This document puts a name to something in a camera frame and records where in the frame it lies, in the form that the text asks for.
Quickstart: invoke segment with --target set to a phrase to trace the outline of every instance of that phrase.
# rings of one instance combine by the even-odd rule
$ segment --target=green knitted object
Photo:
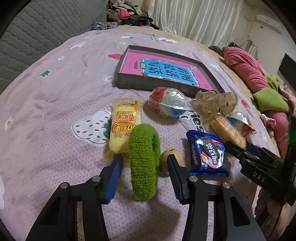
[[[136,125],[128,139],[131,160],[131,183],[138,200],[147,201],[156,193],[160,141],[157,131],[148,124]]]

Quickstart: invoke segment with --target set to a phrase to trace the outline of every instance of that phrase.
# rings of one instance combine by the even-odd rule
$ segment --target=bed sheet
[[[257,130],[250,142],[276,151],[255,109],[248,104],[235,81],[206,51],[161,35],[120,29],[86,32],[43,56],[18,76],[1,97],[0,175],[5,192],[3,194],[1,188],[0,218],[17,241],[25,240],[61,182],[83,183],[108,165],[102,158],[108,151],[107,142],[91,145],[82,141],[72,133],[73,123],[99,110],[110,112],[110,103],[115,97],[145,102],[151,94],[114,87],[115,70],[128,45],[162,49],[201,61],[226,92],[238,95],[240,101],[236,110],[248,113]],[[146,105],[141,114],[142,122],[158,131],[161,151],[178,149],[185,160],[183,165],[190,167],[186,132],[201,127],[207,130],[201,116],[186,112],[179,119],[164,119]],[[240,164],[234,157],[226,156],[226,167],[230,170],[229,178],[206,181],[231,183],[251,207],[257,186],[239,172]],[[130,169],[124,167],[114,200],[103,206],[110,240],[181,240],[188,206],[180,205],[175,199],[170,178],[158,178],[157,195],[148,202],[135,201],[130,179]],[[211,205],[209,217],[210,239],[213,235]]]

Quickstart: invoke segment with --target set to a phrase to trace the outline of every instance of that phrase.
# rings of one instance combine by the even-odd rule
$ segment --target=red and blue wrapped snack
[[[193,176],[229,176],[225,169],[225,147],[220,137],[190,130],[186,133],[191,146],[191,170]]]

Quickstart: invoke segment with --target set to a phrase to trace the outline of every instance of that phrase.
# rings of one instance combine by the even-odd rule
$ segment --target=box
[[[203,63],[163,50],[129,45],[117,68],[117,87],[152,91],[175,88],[195,98],[198,91],[225,93]]]

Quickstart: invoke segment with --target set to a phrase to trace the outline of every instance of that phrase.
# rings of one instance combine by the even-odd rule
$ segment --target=human hand
[[[263,212],[263,210],[267,207],[269,214],[272,216],[272,220],[268,228],[264,231],[265,237],[268,238],[270,236],[270,233],[272,232],[272,229],[274,228],[281,206],[279,203],[272,199],[266,199],[266,194],[267,192],[265,190],[260,190],[258,194],[257,206],[255,208],[255,215],[260,215]],[[276,227],[269,240],[276,240],[283,234],[283,232],[289,224],[290,209],[290,205],[286,203],[283,207],[278,223],[276,224]]]

